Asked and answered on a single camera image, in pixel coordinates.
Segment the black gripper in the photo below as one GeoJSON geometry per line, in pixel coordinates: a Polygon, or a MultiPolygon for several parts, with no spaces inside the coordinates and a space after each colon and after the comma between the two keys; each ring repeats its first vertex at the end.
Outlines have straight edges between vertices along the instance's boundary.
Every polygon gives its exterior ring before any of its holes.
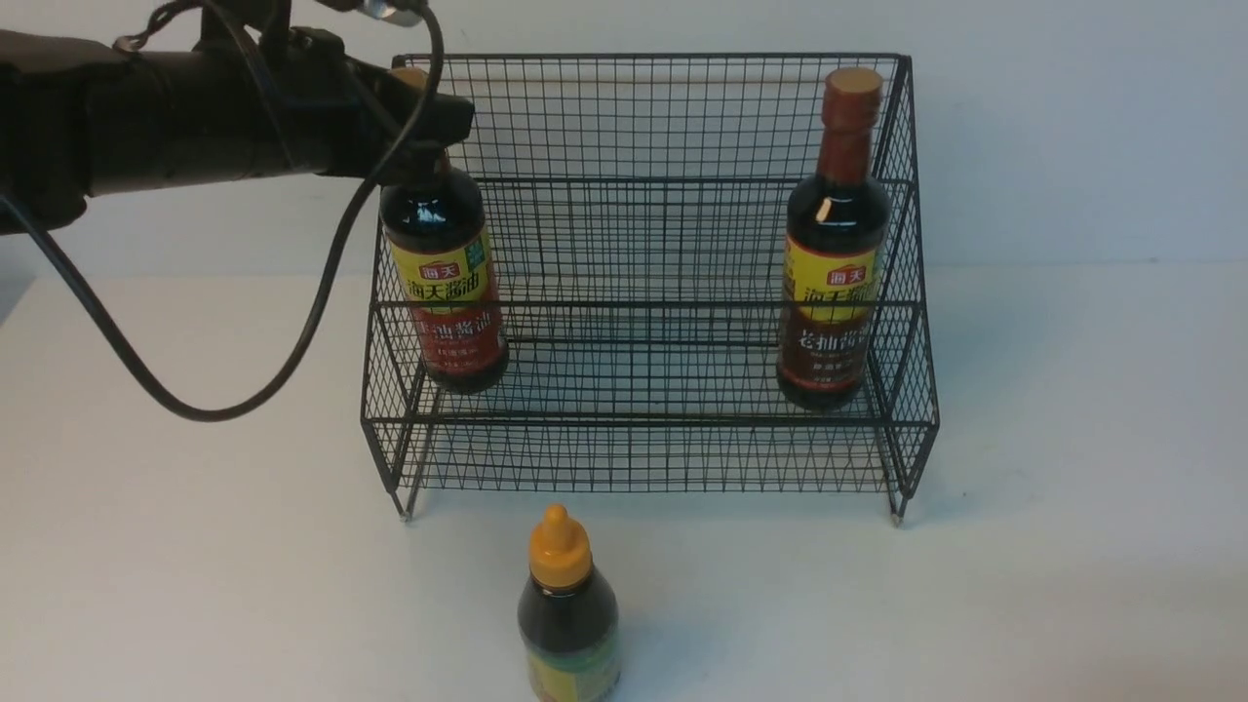
{"type": "Polygon", "coordinates": [[[449,149],[470,135],[468,97],[426,99],[386,67],[349,57],[321,27],[267,27],[260,57],[281,172],[363,179],[401,134],[394,179],[434,181],[453,170],[449,149]]]}

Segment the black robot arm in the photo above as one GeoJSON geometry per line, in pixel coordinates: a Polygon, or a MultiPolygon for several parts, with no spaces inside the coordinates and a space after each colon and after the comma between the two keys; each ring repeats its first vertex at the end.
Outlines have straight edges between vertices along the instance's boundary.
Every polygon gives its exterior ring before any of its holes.
{"type": "Polygon", "coordinates": [[[89,199],[293,175],[363,179],[421,99],[342,40],[293,27],[255,84],[237,44],[121,52],[2,32],[2,192],[44,227],[89,199]]]}

